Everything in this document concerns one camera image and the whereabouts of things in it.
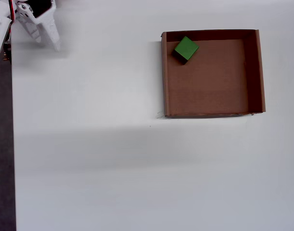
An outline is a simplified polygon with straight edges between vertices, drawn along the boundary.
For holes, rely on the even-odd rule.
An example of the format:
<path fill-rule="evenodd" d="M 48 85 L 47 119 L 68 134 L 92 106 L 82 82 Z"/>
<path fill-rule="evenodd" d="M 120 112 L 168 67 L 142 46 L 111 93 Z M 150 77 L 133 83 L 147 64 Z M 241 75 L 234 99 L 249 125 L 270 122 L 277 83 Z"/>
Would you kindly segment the white gripper with motor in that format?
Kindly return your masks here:
<path fill-rule="evenodd" d="M 13 22 L 19 21 L 36 43 L 42 42 L 39 29 L 35 24 L 39 23 L 47 42 L 59 51 L 61 40 L 55 24 L 55 10 L 54 0 L 0 0 L 0 19 L 6 17 Z"/>

